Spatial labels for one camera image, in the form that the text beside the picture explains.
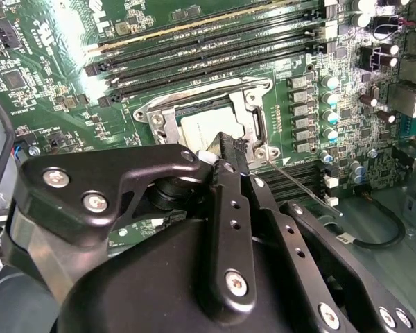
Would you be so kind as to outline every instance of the silver screw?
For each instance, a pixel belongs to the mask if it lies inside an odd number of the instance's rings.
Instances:
[[[100,194],[88,194],[83,198],[83,205],[87,210],[101,213],[108,208],[108,202]]]
[[[163,125],[164,118],[160,114],[155,114],[154,116],[151,117],[151,121],[153,122],[153,124],[160,126],[160,125]]]
[[[396,314],[406,327],[413,328],[413,324],[411,323],[410,319],[408,319],[407,315],[405,315],[405,313],[402,310],[396,309]]]
[[[247,293],[247,282],[239,273],[228,272],[225,275],[225,281],[227,282],[229,291],[231,291],[233,295],[242,297]]]
[[[293,205],[293,209],[296,211],[296,213],[298,213],[299,215],[302,215],[304,213],[304,211],[302,210],[301,207],[299,207],[298,205],[294,204]]]
[[[128,234],[128,231],[125,228],[121,228],[119,230],[119,236],[120,237],[125,237]]]
[[[379,308],[379,313],[381,314],[381,317],[383,319],[383,321],[385,321],[385,323],[390,327],[390,328],[395,328],[396,327],[396,322],[393,319],[393,317],[391,317],[391,314],[384,309],[383,307]]]
[[[225,169],[227,169],[229,172],[232,172],[232,173],[234,173],[234,172],[235,172],[234,167],[233,167],[230,163],[225,162],[225,163],[223,164],[223,166],[224,166],[224,167],[225,167]]]
[[[416,229],[407,228],[407,236],[409,236],[410,238],[413,238],[414,236],[416,236]]]
[[[194,156],[189,151],[181,151],[180,155],[182,155],[182,157],[186,159],[188,162],[194,161]]]
[[[265,183],[263,182],[263,180],[258,178],[258,177],[256,177],[254,179],[254,181],[256,182],[257,186],[259,186],[259,187],[264,187],[265,186]]]
[[[369,157],[369,158],[376,158],[377,157],[377,150],[376,149],[372,149],[371,151],[369,151],[368,153],[367,153],[367,156]]]
[[[61,189],[69,184],[68,175],[60,170],[49,170],[43,174],[43,180],[49,186]]]
[[[40,155],[40,148],[37,146],[31,146],[28,148],[28,154],[30,156],[38,156]]]
[[[319,305],[319,312],[324,322],[333,330],[337,330],[340,326],[339,318],[336,313],[328,305],[322,303]]]

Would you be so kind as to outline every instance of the motherboard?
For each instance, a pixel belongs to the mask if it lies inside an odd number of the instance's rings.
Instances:
[[[355,185],[400,181],[395,146],[416,140],[412,73],[407,0],[0,0],[0,104],[18,161],[195,153],[222,131],[245,142],[277,200],[308,196],[269,162],[336,206]]]

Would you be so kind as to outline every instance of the black cable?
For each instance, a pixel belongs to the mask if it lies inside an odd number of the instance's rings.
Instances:
[[[391,246],[398,244],[400,241],[402,241],[402,239],[404,239],[405,237],[406,229],[401,219],[397,217],[397,215],[393,211],[389,210],[386,206],[382,205],[378,200],[373,199],[368,194],[363,194],[363,198],[367,200],[368,202],[372,203],[373,205],[375,205],[381,212],[383,212],[386,216],[388,216],[395,223],[397,227],[397,233],[393,238],[391,238],[391,240],[385,241],[383,243],[368,243],[366,241],[355,239],[353,241],[353,244],[361,248],[379,250],[379,249],[389,248]]]
[[[6,165],[9,160],[12,148],[15,141],[15,132],[12,126],[11,120],[9,119],[8,113],[0,105],[0,122],[5,131],[6,139],[0,153],[0,183],[5,173]]]

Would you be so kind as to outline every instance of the electrolytic capacitor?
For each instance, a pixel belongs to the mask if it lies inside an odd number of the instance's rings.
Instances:
[[[349,177],[352,179],[354,184],[361,184],[363,181],[362,175],[356,175],[354,172],[351,172]]]
[[[328,151],[322,151],[319,156],[325,164],[333,162],[333,156],[328,154]]]
[[[355,175],[362,175],[365,171],[365,168],[363,166],[361,166],[361,163],[359,163],[358,161],[353,161],[350,165],[349,168],[353,171],[353,173]]]
[[[335,90],[339,86],[339,79],[335,76],[327,75],[320,81],[320,84],[328,90]]]
[[[374,0],[353,0],[352,8],[359,12],[371,12],[374,10],[375,4]]]
[[[330,106],[335,106],[339,102],[339,95],[327,92],[322,96],[322,102]]]
[[[355,28],[365,28],[371,20],[372,17],[368,14],[356,14],[352,16],[351,23]]]
[[[322,135],[325,139],[329,141],[335,141],[338,138],[338,131],[334,128],[327,127],[323,130]]]
[[[381,65],[387,66],[387,67],[394,67],[397,65],[397,58],[391,57],[389,55],[381,55]]]
[[[393,44],[382,44],[381,45],[382,53],[389,54],[391,56],[395,56],[399,52],[399,46]]]
[[[396,117],[393,114],[382,110],[378,111],[376,115],[386,123],[394,123],[396,121]]]
[[[325,110],[322,114],[322,118],[325,121],[328,121],[330,124],[335,125],[339,120],[339,114],[335,113],[333,110]]]
[[[377,99],[375,99],[374,97],[371,97],[370,95],[361,95],[359,97],[359,101],[362,104],[371,106],[372,108],[374,108],[377,105]]]

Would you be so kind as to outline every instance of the cable label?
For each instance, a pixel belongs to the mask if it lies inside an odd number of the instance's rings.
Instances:
[[[344,232],[343,234],[340,234],[339,236],[336,236],[337,240],[344,243],[345,245],[353,243],[356,239],[355,237],[351,236],[350,234]]]

